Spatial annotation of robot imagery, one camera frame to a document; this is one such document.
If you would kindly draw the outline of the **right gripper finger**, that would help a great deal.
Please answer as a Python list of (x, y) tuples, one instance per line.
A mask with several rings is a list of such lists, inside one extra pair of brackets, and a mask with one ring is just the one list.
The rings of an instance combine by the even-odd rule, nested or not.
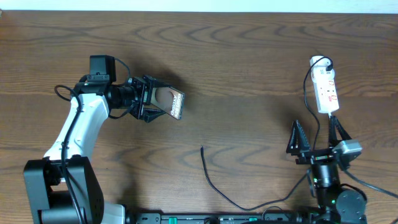
[(341, 141), (352, 140), (351, 136), (345, 131), (338, 118), (332, 115), (329, 118), (328, 144), (337, 146)]
[(286, 153), (301, 154), (311, 150), (307, 136), (298, 120), (292, 123), (292, 131), (287, 145)]

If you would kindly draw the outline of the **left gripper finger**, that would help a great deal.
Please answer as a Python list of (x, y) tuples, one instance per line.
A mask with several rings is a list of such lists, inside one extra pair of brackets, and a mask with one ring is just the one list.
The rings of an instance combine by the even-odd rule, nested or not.
[(146, 123), (150, 123), (151, 121), (155, 120), (156, 118), (158, 118), (159, 116), (162, 116), (164, 114), (165, 114), (165, 111), (163, 111), (163, 110), (144, 108), (143, 120)]
[(163, 87), (171, 87), (170, 84), (163, 82), (161, 80), (158, 80), (150, 75), (144, 75), (144, 80), (146, 81), (147, 85), (149, 88), (163, 88)]

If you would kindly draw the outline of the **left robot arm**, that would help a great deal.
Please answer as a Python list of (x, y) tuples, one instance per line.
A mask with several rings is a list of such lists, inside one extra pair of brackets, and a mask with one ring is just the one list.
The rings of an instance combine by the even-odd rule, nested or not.
[(70, 89), (70, 112), (42, 159), (29, 160), (24, 181), (34, 223), (133, 223), (124, 205), (106, 202), (91, 165), (112, 109), (150, 123), (181, 118), (184, 93), (153, 77), (115, 84), (112, 75), (85, 75)]

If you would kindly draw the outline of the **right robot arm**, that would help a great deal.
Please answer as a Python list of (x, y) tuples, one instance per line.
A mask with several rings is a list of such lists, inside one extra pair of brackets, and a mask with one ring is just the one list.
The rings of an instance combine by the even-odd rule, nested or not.
[(300, 123), (292, 123), (286, 153), (296, 157), (296, 164), (309, 165), (313, 193), (318, 208), (309, 212), (309, 223), (367, 223), (366, 194), (340, 181), (339, 171), (346, 171), (362, 151), (359, 141), (345, 131), (336, 116), (329, 119), (328, 147), (313, 150)]

